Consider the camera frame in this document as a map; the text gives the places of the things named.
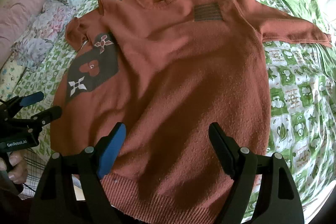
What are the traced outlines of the person's left hand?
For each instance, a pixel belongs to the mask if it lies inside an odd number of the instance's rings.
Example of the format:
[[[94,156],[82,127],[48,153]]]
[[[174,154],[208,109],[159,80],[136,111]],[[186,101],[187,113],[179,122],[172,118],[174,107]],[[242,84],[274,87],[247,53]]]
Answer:
[[[9,155],[9,162],[13,169],[8,171],[7,175],[14,184],[23,184],[27,180],[28,169],[24,155],[24,150],[14,151]]]

